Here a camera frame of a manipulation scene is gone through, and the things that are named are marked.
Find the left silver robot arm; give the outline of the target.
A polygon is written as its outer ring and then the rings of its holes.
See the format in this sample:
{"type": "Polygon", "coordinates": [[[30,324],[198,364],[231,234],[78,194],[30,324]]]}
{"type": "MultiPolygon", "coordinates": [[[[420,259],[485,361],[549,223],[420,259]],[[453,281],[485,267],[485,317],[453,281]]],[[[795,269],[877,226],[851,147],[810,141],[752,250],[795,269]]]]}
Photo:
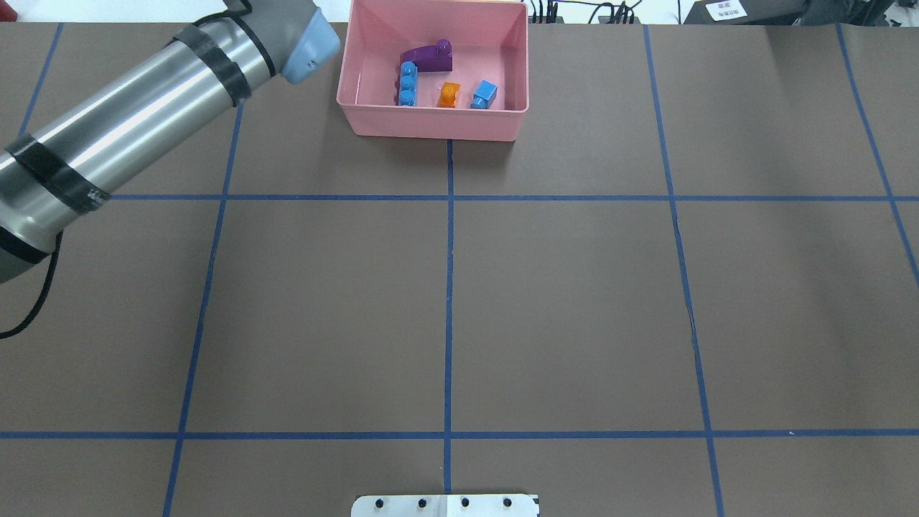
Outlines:
{"type": "Polygon", "coordinates": [[[228,1],[65,115],[2,150],[2,281],[57,248],[67,225],[238,107],[270,78],[299,84],[341,39],[312,1],[228,1]]]}

